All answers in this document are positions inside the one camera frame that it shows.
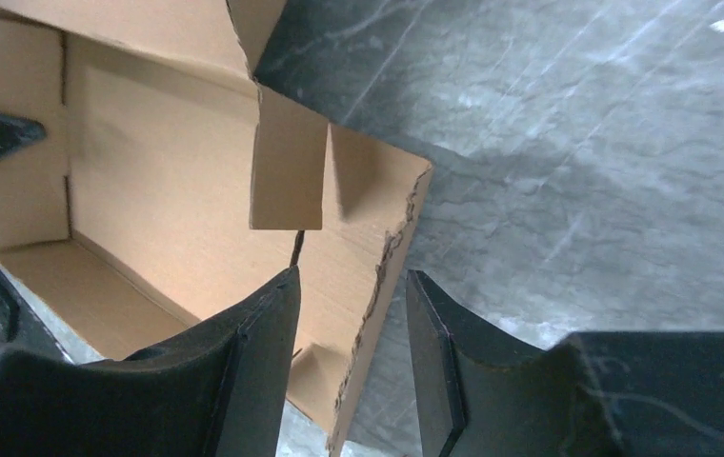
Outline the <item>brown cardboard box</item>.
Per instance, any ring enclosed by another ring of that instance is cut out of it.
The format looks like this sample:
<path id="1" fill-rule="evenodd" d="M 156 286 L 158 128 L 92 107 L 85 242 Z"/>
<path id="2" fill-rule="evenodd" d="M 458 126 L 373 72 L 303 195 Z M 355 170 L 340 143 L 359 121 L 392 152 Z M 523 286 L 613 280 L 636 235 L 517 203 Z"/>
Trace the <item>brown cardboard box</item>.
<path id="1" fill-rule="evenodd" d="M 0 264 L 121 359 L 290 261 L 287 397 L 341 454 L 429 161 L 253 77 L 281 1 L 0 1 L 0 112 L 44 141 L 0 161 Z"/>

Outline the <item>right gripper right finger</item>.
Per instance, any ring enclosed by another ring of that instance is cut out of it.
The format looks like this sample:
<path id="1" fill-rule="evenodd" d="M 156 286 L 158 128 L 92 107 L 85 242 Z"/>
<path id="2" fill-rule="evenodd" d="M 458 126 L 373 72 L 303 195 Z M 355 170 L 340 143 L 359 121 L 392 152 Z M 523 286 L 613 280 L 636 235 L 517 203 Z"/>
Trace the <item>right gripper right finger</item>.
<path id="1" fill-rule="evenodd" d="M 426 456 L 724 456 L 724 331 L 578 331 L 536 348 L 406 282 Z"/>

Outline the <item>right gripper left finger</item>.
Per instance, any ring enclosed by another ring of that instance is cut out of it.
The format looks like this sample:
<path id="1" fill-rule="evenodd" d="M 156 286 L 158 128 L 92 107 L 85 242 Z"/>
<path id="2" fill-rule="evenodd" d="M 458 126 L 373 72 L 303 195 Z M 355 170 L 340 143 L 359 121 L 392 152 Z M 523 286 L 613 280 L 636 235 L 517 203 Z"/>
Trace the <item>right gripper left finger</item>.
<path id="1" fill-rule="evenodd" d="M 0 344 L 0 456 L 272 456 L 300 310 L 298 268 L 124 360 Z"/>

